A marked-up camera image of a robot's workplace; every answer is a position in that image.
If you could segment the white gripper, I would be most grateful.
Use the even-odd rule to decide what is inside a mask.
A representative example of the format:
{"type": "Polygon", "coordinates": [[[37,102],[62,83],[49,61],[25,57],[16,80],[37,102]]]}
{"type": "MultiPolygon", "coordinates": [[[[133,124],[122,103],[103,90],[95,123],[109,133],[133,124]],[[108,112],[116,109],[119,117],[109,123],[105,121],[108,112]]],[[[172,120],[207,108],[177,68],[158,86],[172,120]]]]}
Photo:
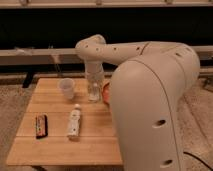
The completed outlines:
{"type": "Polygon", "coordinates": [[[88,99],[92,101],[91,87],[97,85],[99,87],[99,101],[102,101],[102,85],[104,80],[104,70],[101,63],[86,63],[85,76],[88,82],[87,91],[88,99]]]}

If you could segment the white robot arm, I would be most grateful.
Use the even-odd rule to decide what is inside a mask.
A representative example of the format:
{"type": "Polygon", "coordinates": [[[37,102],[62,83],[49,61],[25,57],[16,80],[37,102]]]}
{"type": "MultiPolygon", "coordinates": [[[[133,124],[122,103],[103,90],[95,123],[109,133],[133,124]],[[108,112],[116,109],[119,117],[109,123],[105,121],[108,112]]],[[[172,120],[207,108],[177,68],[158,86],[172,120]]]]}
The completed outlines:
{"type": "Polygon", "coordinates": [[[108,44],[101,35],[79,41],[86,71],[116,66],[109,103],[125,171],[185,171],[177,105],[196,82],[200,61],[177,42],[108,44]]]}

